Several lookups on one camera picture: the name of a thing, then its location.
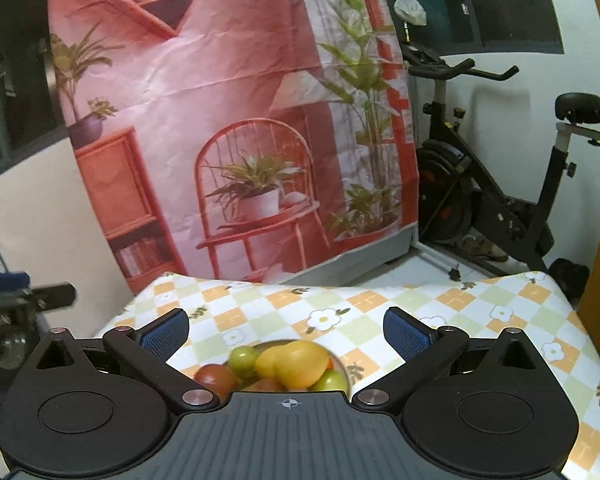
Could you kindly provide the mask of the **dark red apple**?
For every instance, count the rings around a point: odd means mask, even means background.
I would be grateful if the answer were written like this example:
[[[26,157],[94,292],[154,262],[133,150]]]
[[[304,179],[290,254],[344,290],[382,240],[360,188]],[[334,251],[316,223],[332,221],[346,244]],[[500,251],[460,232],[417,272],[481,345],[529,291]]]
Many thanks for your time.
[[[239,378],[225,365],[207,364],[196,371],[194,381],[212,391],[222,402],[240,388]]]

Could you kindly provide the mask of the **dark window frame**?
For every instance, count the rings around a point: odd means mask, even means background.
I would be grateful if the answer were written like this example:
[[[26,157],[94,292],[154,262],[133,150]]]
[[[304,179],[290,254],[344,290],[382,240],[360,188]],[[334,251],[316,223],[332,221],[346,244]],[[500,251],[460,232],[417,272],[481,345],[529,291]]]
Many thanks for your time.
[[[564,52],[552,0],[417,1],[427,24],[406,24],[391,11],[396,32],[400,40],[412,40],[438,55]]]

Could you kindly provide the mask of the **white cloth on handlebar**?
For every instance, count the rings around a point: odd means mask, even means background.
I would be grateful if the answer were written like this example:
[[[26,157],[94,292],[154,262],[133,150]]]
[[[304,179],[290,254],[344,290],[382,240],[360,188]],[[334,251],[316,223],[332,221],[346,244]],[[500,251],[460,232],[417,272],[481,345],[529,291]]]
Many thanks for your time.
[[[407,24],[427,25],[427,12],[418,0],[396,0],[393,3],[393,10]]]

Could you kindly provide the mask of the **large yellow lemon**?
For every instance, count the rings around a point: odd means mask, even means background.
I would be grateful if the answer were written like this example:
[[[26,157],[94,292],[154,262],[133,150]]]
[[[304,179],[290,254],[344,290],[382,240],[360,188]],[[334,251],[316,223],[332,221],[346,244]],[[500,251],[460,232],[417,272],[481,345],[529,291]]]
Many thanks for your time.
[[[289,390],[307,389],[327,370],[328,351],[313,341],[295,340],[284,344],[274,359],[275,378]]]

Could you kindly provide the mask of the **black exercise bike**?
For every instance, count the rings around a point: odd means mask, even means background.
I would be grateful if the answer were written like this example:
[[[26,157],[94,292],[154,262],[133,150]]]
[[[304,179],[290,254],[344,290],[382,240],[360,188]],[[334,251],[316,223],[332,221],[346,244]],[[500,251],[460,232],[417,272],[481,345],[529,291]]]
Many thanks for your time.
[[[419,235],[502,273],[582,283],[600,241],[600,76],[547,55],[403,48],[422,116]]]

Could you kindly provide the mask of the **pink printed backdrop cloth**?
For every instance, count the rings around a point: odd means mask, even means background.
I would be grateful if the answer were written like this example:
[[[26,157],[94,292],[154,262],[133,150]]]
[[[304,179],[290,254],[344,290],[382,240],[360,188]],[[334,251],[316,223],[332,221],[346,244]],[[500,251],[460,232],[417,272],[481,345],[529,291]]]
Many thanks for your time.
[[[387,0],[48,0],[76,162],[133,292],[340,285],[415,236]]]

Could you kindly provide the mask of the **green tomato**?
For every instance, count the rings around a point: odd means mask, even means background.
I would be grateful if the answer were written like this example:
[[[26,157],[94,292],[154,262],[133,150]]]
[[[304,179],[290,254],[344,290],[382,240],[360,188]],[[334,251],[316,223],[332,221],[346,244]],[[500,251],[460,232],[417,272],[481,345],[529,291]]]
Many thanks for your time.
[[[234,348],[227,359],[227,366],[234,375],[242,380],[250,379],[254,375],[254,364],[259,357],[259,352],[250,346]]]
[[[338,370],[326,370],[309,390],[311,392],[342,391],[344,394],[348,394],[349,381],[347,376],[338,372]]]

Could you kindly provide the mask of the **beige round plate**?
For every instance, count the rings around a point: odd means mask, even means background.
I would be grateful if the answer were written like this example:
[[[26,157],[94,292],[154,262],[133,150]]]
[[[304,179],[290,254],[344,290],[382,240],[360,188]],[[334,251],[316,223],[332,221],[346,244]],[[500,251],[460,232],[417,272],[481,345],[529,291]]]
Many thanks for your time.
[[[253,348],[255,348],[255,349],[257,350],[257,352],[259,352],[259,354],[260,354],[260,353],[261,353],[263,350],[265,350],[265,349],[266,349],[266,348],[268,348],[268,347],[276,346],[276,344],[282,344],[282,345],[284,345],[284,344],[289,344],[291,341],[294,341],[294,340],[274,340],[274,341],[264,342],[263,344],[255,344],[254,346],[250,346],[250,347],[253,347]],[[346,394],[346,396],[348,396],[348,395],[350,394],[351,385],[350,385],[350,379],[349,379],[349,377],[348,377],[348,374],[347,374],[346,368],[345,368],[345,367],[344,367],[344,366],[343,366],[343,365],[342,365],[342,364],[341,364],[341,363],[340,363],[340,362],[337,360],[336,356],[334,356],[334,355],[332,354],[332,352],[329,352],[329,351],[328,351],[328,353],[329,353],[329,357],[330,357],[330,358],[332,358],[332,360],[334,361],[334,370],[338,370],[338,372],[342,373],[343,375],[346,375],[346,376],[347,376],[347,378],[348,378],[348,381],[349,381],[349,393],[348,393],[348,394]],[[225,365],[225,366],[227,366],[227,359],[226,359],[226,361],[225,361],[223,364],[221,364],[221,365]],[[196,370],[195,370],[195,373],[192,375],[192,378],[193,378],[193,379],[194,379],[194,375],[196,374],[196,371],[197,371],[197,370],[199,370],[199,369],[200,369],[202,366],[203,366],[203,365],[201,365],[201,366],[198,366],[198,367],[196,368]],[[260,379],[260,378],[257,376],[256,372],[254,372],[254,375],[253,375],[253,376],[252,376],[250,379],[247,379],[247,380],[242,380],[242,379],[240,379],[240,378],[239,378],[239,380],[240,380],[240,388],[239,388],[237,391],[242,391],[242,388],[244,388],[245,386],[248,386],[248,385],[249,385],[249,384],[251,384],[252,382],[255,382],[256,380],[259,380],[259,379]],[[309,388],[307,388],[307,389],[302,389],[302,390],[289,390],[289,389],[287,389],[287,388],[286,388],[286,391],[285,391],[285,392],[311,392],[311,391],[309,390]]]

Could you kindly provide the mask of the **white panel board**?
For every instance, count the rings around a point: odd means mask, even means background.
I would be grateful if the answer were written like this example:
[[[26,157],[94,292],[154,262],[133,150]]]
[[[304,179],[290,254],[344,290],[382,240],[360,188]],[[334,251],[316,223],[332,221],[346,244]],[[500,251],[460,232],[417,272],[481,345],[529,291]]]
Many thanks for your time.
[[[92,336],[132,299],[102,234],[69,140],[61,140],[0,175],[0,252],[34,286],[69,282],[70,309],[46,314],[51,326]]]

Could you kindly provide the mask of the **checkered floral tablecloth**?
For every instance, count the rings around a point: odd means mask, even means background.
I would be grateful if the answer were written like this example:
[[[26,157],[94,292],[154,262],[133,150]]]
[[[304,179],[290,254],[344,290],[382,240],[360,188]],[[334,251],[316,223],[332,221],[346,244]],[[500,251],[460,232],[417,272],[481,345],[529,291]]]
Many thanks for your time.
[[[265,285],[164,274],[108,323],[134,328],[173,308],[189,317],[189,338],[170,365],[191,375],[230,350],[279,339],[314,340],[361,388],[399,365],[382,339],[385,310],[399,307],[432,326],[493,338],[519,327],[538,348],[577,411],[580,429],[564,468],[569,479],[600,479],[600,357],[558,285],[546,274],[442,285],[320,287]]]

